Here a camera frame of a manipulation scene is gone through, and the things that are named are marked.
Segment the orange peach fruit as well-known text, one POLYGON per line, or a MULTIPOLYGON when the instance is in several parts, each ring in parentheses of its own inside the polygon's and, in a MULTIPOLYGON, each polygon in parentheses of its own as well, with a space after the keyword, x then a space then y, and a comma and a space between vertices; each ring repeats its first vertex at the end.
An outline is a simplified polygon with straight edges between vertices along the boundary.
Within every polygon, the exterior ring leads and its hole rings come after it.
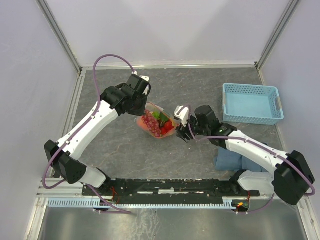
POLYGON ((137 120, 136 120, 136 123, 137 125, 143 129, 144 131, 147 131, 148 130, 148 127, 147 125, 145 124, 144 120, 142 119, 142 117, 138 117, 137 120))

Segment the green grape bunch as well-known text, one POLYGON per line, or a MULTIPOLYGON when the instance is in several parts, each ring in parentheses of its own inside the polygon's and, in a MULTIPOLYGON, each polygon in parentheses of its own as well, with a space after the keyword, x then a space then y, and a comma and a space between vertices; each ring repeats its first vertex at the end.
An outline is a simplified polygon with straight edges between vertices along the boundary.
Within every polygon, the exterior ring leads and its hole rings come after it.
POLYGON ((157 112, 157 111, 154 111, 152 113, 153 117, 155 117, 157 120, 163 120, 166 116, 164 115, 163 112, 157 112))

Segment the purple grape bunch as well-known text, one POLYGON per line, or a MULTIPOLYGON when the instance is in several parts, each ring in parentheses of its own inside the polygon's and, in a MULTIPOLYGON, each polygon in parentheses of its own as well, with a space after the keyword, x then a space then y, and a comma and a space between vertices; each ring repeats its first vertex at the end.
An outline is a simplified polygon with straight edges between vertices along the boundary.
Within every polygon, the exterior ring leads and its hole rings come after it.
POLYGON ((161 130, 158 120, 153 117, 152 113, 149 110, 145 110, 144 115, 142 116, 143 121, 147 125, 148 131, 156 138, 161 137, 161 130))

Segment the red cherry bunch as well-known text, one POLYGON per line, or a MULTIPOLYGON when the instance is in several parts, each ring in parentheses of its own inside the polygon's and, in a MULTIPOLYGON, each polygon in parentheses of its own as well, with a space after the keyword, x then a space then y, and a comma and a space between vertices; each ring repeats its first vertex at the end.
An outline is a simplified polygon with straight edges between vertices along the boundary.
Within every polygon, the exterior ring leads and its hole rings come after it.
POLYGON ((164 136, 168 132, 170 132, 173 128, 174 128, 174 125, 171 120, 163 122, 162 126, 160 127, 160 134, 164 136))

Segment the clear zip bag orange zipper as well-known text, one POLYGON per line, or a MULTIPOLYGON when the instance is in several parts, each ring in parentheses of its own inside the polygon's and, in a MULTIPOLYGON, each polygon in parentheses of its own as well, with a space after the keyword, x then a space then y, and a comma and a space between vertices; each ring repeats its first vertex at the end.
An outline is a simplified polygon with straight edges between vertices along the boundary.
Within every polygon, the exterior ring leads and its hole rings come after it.
POLYGON ((145 106, 143 116, 136 120, 137 125, 156 139, 172 136, 179 123, 163 108, 151 102, 145 106))

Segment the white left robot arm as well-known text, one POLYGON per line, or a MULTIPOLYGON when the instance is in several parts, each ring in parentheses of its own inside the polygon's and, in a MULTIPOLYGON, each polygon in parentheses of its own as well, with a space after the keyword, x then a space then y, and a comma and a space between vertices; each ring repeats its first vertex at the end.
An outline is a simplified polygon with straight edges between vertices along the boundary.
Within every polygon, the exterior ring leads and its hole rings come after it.
POLYGON ((69 184, 90 185, 99 195, 111 189, 108 176, 80 158, 95 137, 119 116, 142 116, 151 92, 150 79, 133 73, 127 82, 106 88, 93 109, 64 137, 48 140, 44 150, 49 166, 69 184))

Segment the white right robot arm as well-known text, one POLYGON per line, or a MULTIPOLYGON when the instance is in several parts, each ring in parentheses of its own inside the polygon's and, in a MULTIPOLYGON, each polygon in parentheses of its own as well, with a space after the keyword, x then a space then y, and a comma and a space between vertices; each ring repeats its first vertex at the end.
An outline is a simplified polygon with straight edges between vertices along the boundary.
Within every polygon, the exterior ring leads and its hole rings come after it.
POLYGON ((287 153, 247 136, 236 127, 222 123, 208 105, 198 107, 191 115, 189 105, 178 106, 174 117, 180 120, 176 128, 179 138, 209 141, 216 147, 239 154, 256 163, 265 172, 244 170, 229 183, 236 196, 246 191, 270 191, 289 205, 295 206, 304 196, 316 194, 315 178, 305 156, 294 150, 287 153))

